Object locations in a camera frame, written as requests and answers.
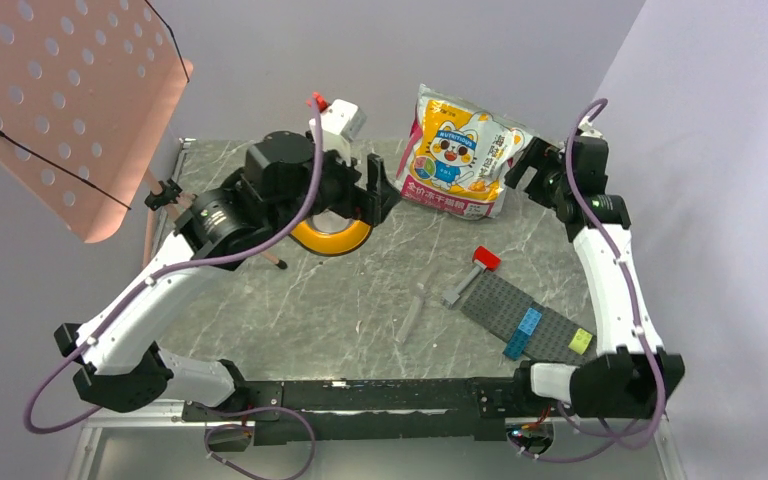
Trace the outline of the pink perforated music stand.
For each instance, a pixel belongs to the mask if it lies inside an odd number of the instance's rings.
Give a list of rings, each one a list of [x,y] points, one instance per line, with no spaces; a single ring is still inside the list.
[[[156,1],[0,1],[0,247],[144,265],[146,193],[194,75]]]

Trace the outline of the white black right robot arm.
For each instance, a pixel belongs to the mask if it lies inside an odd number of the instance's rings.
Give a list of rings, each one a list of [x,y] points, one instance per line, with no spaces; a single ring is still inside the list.
[[[536,415],[550,399],[584,418],[654,419],[682,380],[681,355],[663,346],[646,310],[632,258],[624,199],[606,191],[606,140],[575,136],[565,149],[534,138],[505,176],[514,188],[527,169],[528,198],[564,225],[583,267],[596,321],[595,354],[580,366],[526,362],[511,390],[514,407]]]

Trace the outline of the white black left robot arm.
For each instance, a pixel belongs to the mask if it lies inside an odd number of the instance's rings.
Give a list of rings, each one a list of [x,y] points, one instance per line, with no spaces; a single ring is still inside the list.
[[[129,289],[93,320],[55,334],[78,365],[73,383],[92,405],[129,413],[158,399],[189,400],[232,420],[250,404],[237,366],[171,353],[158,339],[210,282],[236,270],[309,217],[331,212],[352,225],[380,225],[400,196],[383,160],[366,167],[311,133],[277,131],[250,145],[243,165],[193,200]]]

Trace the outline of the yellow-green lego brick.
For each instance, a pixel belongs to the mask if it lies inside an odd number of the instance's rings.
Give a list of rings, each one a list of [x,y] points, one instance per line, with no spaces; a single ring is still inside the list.
[[[568,348],[577,355],[584,355],[589,348],[594,336],[589,331],[578,328],[573,334]]]

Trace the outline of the yellow double pet bowl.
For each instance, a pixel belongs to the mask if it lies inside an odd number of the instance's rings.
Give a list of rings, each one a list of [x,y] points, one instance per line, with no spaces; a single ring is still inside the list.
[[[356,219],[326,211],[299,223],[290,237],[306,251],[324,257],[347,255],[370,238],[373,228]]]

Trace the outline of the aluminium frame rail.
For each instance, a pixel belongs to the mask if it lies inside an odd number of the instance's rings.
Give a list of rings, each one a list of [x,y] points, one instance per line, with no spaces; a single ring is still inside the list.
[[[181,403],[141,413],[100,413],[83,426],[70,479],[238,479],[208,457],[205,423],[185,423]],[[226,459],[252,473],[282,479],[683,479],[667,421],[643,449],[614,446],[571,464],[516,453],[507,442],[462,438],[292,442],[251,446]]]

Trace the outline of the grey lego baseplate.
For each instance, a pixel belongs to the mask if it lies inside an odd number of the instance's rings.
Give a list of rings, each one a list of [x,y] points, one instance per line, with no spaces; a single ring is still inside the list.
[[[510,360],[578,366],[595,357],[594,333],[492,272],[479,276],[460,310],[503,341]]]

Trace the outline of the cat food bag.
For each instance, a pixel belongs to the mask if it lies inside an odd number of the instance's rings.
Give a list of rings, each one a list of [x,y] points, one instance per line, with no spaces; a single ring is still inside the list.
[[[465,220],[495,218],[504,176],[535,141],[524,125],[422,84],[395,186],[406,200]]]

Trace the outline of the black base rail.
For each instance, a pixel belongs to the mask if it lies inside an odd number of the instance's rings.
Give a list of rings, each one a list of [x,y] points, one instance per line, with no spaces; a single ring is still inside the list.
[[[467,437],[503,441],[506,429],[551,413],[511,377],[414,380],[250,381],[244,414],[209,412],[189,401],[185,422],[240,422],[257,446],[289,442]]]

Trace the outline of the blue lego brick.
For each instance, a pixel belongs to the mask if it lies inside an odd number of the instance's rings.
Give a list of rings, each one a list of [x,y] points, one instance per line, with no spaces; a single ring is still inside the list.
[[[541,311],[535,308],[529,308],[514,332],[511,334],[511,337],[502,352],[503,356],[510,360],[519,359],[524,354],[525,348],[541,319]]]

